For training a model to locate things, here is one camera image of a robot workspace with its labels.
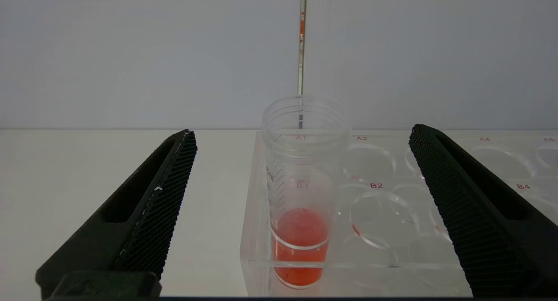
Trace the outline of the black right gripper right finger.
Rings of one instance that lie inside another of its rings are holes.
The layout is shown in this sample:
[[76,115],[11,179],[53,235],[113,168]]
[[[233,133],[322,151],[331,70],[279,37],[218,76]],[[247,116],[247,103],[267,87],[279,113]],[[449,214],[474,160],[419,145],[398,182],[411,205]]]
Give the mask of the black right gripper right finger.
[[475,297],[556,297],[558,228],[446,134],[413,126],[409,146]]

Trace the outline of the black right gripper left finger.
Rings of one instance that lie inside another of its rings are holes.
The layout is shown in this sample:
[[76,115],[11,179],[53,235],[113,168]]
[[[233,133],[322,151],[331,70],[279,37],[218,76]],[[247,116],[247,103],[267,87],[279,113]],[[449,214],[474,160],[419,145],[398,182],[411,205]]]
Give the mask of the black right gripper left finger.
[[166,138],[36,271],[41,297],[159,297],[196,155],[193,131]]

